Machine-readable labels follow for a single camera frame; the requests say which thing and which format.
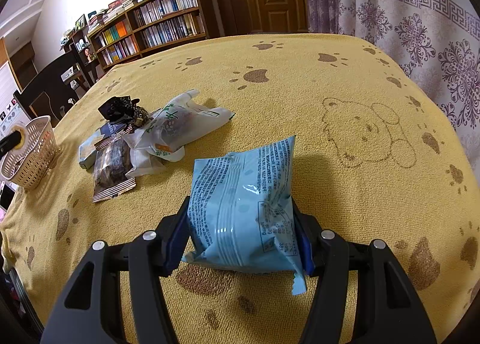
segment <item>picture frame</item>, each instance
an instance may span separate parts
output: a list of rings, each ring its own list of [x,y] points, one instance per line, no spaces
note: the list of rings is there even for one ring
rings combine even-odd
[[[75,31],[82,29],[86,25],[85,14],[75,21]]]

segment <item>white plastic basket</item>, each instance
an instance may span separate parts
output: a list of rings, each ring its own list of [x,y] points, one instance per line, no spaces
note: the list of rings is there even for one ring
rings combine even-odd
[[[7,181],[32,189],[45,176],[50,162],[57,153],[57,143],[50,116],[33,119],[27,124],[26,130],[27,142],[22,150],[10,151],[6,154],[1,165],[1,173]]]

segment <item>ceiling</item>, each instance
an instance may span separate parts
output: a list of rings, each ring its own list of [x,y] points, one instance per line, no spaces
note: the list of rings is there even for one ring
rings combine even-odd
[[[44,0],[8,0],[0,12],[0,37],[9,55],[27,44],[42,12]]]

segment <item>dark blue package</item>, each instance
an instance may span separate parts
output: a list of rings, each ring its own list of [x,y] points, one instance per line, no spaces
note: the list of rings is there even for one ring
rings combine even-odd
[[[195,160],[188,208],[194,252],[183,261],[246,273],[293,270],[306,291],[290,185],[295,137]]]

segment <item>cartoon bear face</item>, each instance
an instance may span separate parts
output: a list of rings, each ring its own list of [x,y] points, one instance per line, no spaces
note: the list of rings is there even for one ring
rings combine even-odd
[[[346,167],[356,167],[364,161],[380,162],[390,156],[401,167],[415,164],[415,152],[391,108],[379,103],[368,107],[335,98],[323,100],[323,106],[326,113],[322,120]]]

